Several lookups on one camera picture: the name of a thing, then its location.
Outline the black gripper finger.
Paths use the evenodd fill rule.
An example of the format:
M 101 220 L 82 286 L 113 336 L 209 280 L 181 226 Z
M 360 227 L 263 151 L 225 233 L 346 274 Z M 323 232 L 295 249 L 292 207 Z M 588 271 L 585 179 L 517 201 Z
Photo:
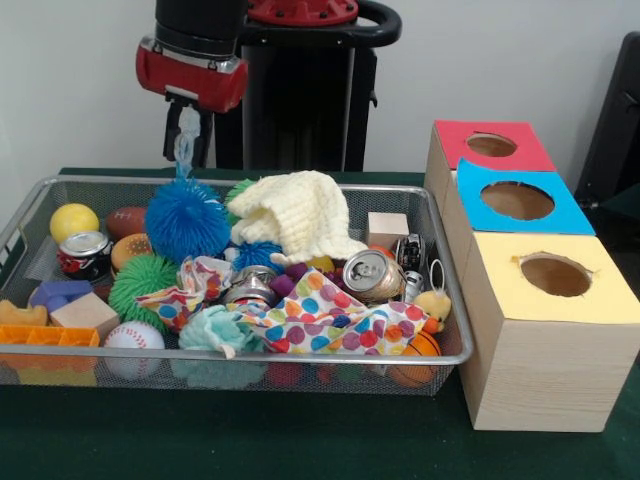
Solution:
M 174 97 L 166 97 L 169 108 L 166 117 L 163 156 L 168 161 L 175 160 L 174 148 L 175 139 L 181 132 L 179 127 L 179 119 L 181 115 L 181 103 Z
M 196 108 L 196 112 L 199 115 L 200 125 L 200 133 L 196 137 L 196 167 L 205 168 L 214 134 L 214 113 L 200 107 Z

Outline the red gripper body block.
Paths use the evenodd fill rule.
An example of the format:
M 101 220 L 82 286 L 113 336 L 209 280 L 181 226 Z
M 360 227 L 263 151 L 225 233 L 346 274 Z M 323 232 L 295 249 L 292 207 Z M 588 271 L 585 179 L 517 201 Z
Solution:
M 136 52 L 136 75 L 146 90 L 193 101 L 205 111 L 226 113 L 241 101 L 248 83 L 248 63 L 191 57 L 143 38 Z

